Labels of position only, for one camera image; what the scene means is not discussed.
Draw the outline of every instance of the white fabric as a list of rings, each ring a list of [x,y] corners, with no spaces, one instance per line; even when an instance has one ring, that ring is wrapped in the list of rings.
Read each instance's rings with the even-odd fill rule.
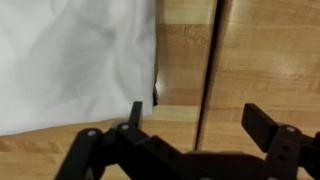
[[[152,0],[0,0],[0,135],[152,113]]]

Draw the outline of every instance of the wooden surface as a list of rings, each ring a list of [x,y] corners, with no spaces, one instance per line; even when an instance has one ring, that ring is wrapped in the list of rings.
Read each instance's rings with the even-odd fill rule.
[[[159,105],[143,130],[182,152],[194,146],[211,41],[215,0],[157,1]],[[114,120],[0,137],[0,179],[53,179],[76,133],[106,131]],[[117,167],[106,179],[128,179]]]
[[[314,136],[320,131],[320,1],[225,2],[200,149],[263,157],[241,127],[245,103]]]

